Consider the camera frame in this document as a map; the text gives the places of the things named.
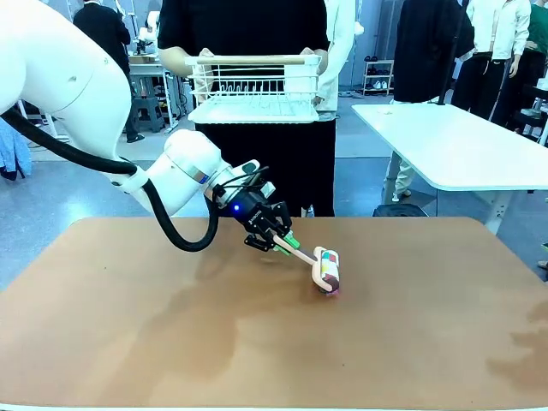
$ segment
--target stool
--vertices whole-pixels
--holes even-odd
[[[134,108],[137,112],[139,129],[149,128],[153,133],[159,133],[165,126],[160,104],[156,97],[136,98],[134,100]]]
[[[374,217],[428,217],[422,208],[413,204],[380,205],[373,212]]]

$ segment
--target basket handle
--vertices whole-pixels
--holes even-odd
[[[319,56],[213,56],[196,57],[197,64],[205,65],[230,65],[230,64],[264,64],[264,65],[299,65],[318,60]]]

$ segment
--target white pants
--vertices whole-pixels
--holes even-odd
[[[418,104],[430,104],[430,103],[437,103],[438,98],[433,98],[432,100],[425,101],[424,103],[418,103]],[[412,104],[412,103],[404,103],[402,101],[390,101],[390,104]],[[390,158],[390,162],[388,163],[388,169],[386,170],[386,177],[384,178],[384,186],[386,187],[386,179],[388,178],[388,173],[390,172],[390,163],[392,162],[392,158]],[[406,161],[401,160],[400,162],[400,172],[397,174],[396,183],[394,187],[394,196],[400,196],[403,192],[405,192],[409,186],[411,185],[411,182],[413,181],[416,173],[413,170],[413,167],[411,167]]]

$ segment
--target brown tabletop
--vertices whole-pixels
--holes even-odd
[[[295,236],[339,252],[337,298],[233,221],[196,254],[151,218],[80,221],[0,294],[0,403],[548,404],[548,289],[481,224],[305,219]]]

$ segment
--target dish rack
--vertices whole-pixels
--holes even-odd
[[[187,57],[198,124],[305,123],[319,119],[320,56]]]

